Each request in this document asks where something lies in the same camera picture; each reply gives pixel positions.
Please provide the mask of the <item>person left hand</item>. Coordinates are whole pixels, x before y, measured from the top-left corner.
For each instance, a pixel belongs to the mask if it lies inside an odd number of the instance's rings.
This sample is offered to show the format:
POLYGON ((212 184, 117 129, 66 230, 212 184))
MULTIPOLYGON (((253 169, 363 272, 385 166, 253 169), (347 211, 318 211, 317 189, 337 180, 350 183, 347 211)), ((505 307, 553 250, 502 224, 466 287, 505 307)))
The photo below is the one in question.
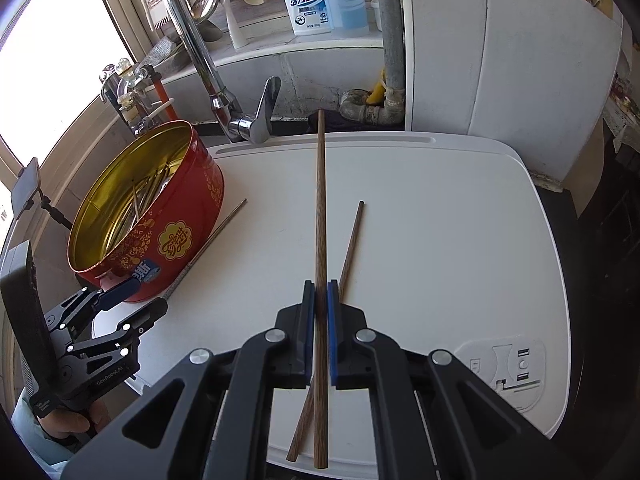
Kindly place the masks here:
POLYGON ((102 400, 91 404, 85 415, 65 408, 56 408, 47 416, 38 418, 42 429, 51 438, 60 440, 71 434, 85 434, 91 428, 100 432, 110 421, 110 413, 102 400))

